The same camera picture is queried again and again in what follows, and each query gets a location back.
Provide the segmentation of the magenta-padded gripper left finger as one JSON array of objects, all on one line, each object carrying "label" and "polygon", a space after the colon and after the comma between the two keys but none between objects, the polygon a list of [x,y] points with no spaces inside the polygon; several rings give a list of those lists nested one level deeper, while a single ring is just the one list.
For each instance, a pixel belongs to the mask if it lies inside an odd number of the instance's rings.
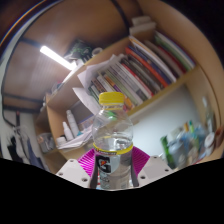
[{"label": "magenta-padded gripper left finger", "polygon": [[94,173],[94,163],[95,153],[91,149],[78,160],[69,159],[56,175],[83,188],[95,188],[97,175]]}]

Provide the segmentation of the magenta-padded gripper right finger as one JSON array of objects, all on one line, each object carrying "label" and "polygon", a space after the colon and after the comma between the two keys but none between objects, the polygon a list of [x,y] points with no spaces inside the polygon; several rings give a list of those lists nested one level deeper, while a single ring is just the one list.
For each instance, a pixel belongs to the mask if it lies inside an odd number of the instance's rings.
[{"label": "magenta-padded gripper right finger", "polygon": [[158,156],[149,156],[137,147],[132,150],[131,178],[134,187],[143,187],[173,173]]}]

